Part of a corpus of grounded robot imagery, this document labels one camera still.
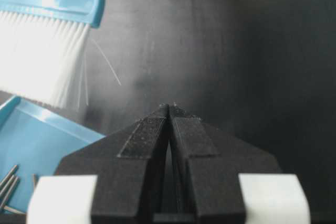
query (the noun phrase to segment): blue dustpan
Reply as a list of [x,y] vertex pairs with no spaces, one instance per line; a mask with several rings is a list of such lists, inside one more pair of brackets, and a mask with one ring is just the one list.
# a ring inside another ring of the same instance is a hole
[[60,160],[104,135],[19,97],[0,106],[0,178],[15,165],[20,183],[8,205],[27,211],[32,174],[52,175]]

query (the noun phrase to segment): black plastic part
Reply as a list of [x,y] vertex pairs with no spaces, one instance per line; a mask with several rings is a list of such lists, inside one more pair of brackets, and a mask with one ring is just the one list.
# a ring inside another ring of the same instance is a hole
[[97,174],[92,223],[149,223],[160,210],[168,106],[65,157],[56,175]]
[[280,173],[276,159],[170,107],[172,156],[181,209],[197,223],[245,223],[239,173]]

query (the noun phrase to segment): metal rod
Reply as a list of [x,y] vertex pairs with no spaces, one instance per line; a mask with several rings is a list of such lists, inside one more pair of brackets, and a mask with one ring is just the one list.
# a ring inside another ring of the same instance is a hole
[[7,204],[8,200],[11,197],[13,191],[15,190],[15,187],[16,187],[18,182],[19,182],[19,178],[17,176],[15,176],[15,179],[14,179],[13,183],[11,184],[11,187],[7,191],[5,197],[3,198],[3,200],[0,204],[0,212],[4,209],[5,205]]
[[37,175],[36,174],[33,174],[33,187],[34,187],[34,190],[37,186]]
[[9,207],[9,206],[5,206],[4,209],[8,212],[11,212],[13,214],[16,214],[16,215],[25,215],[26,213],[25,212],[21,212],[20,210],[17,210],[13,207]]
[[18,165],[14,165],[12,169],[7,173],[7,175],[0,182],[0,189],[6,184],[6,182],[10,179],[10,177],[15,173]]
[[11,178],[9,179],[9,181],[7,181],[6,185],[2,188],[2,190],[0,191],[0,199],[5,195],[5,193],[7,192],[9,187],[11,186],[14,179],[15,179],[15,175],[12,175]]

